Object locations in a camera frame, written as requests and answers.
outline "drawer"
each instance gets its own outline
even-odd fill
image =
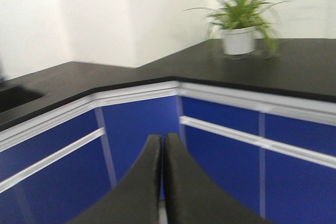
[[[0,153],[0,181],[98,129],[94,110]]]
[[[336,126],[266,114],[265,137],[336,156]]]
[[[259,112],[182,97],[183,114],[191,118],[259,135]]]

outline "cabinet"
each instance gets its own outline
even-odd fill
[[[129,170],[149,134],[180,132],[177,96],[102,108],[117,181]]]
[[[334,104],[182,87],[187,147],[223,190],[278,224],[335,222]]]

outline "black countertop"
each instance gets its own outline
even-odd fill
[[[139,68],[68,62],[6,81],[45,96],[0,113],[0,131],[95,92],[171,80],[336,103],[336,39],[282,39],[279,57],[241,60],[226,58],[220,40],[213,42]]]

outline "black sink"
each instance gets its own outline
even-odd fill
[[[42,96],[42,93],[26,89],[20,85],[3,87],[0,89],[0,113]]]

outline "white trim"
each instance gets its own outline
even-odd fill
[[[61,110],[63,111],[64,109],[66,108],[69,108],[67,105],[61,107]],[[15,135],[12,135],[8,138],[5,138],[3,140],[0,141],[0,152],[3,152],[5,151],[6,149],[8,148],[11,148],[19,143],[22,143],[38,134],[41,134],[42,132],[45,132],[59,124],[62,124],[72,118],[75,118],[79,115],[82,115],[83,113],[85,112],[88,112],[90,110],[93,109],[93,104],[91,102],[89,103],[86,103],[86,104],[83,104],[75,109],[72,109],[70,111],[67,111],[63,114],[60,114],[60,113],[57,113],[56,116],[54,116],[53,118],[45,121],[45,122],[42,122],[40,124],[37,124],[39,121],[41,121],[41,118],[42,117],[39,117],[36,121],[35,120],[29,120],[29,122],[27,122],[28,125],[25,125],[25,123],[22,123],[20,125],[18,125],[18,127],[14,127],[13,129],[13,132],[12,134],[16,133],[17,130],[23,126],[25,128],[25,130],[15,134]],[[52,113],[48,113],[45,118],[49,118],[51,116]]]
[[[142,93],[121,95],[119,97],[99,99],[99,100],[96,100],[96,102],[99,102],[99,106],[103,107],[103,106],[110,106],[114,104],[149,100],[149,99],[154,99],[154,98],[171,97],[173,95],[177,95],[176,89],[165,89],[165,90],[148,91],[148,92],[142,92]]]
[[[82,146],[90,143],[91,141],[99,138],[100,136],[104,135],[105,131],[103,128],[99,128],[90,134],[82,137],[81,139],[67,145],[66,147],[60,149],[59,151],[41,159],[40,161],[30,165],[29,167],[23,169],[22,171],[18,172],[17,174],[3,180],[0,182],[0,193],[3,191],[15,186],[22,180],[28,178],[29,176],[37,173],[38,171],[42,170],[43,168],[51,165],[52,163],[60,160],[61,158],[65,157],[66,155],[74,152],[75,150],[81,148]]]
[[[193,83],[181,83],[179,95],[336,126],[336,104],[332,102]]]
[[[261,136],[255,136],[249,133],[233,130],[217,124],[208,123],[195,118],[190,118],[188,116],[180,117],[180,123],[203,131],[208,131],[217,135],[229,137],[244,143],[259,146],[270,151],[282,153],[291,157],[296,157],[305,161],[336,169],[336,157],[327,154],[322,154],[293,145],[276,142],[263,138]]]
[[[109,106],[177,95],[177,81],[148,84],[138,87],[95,93],[96,106]]]

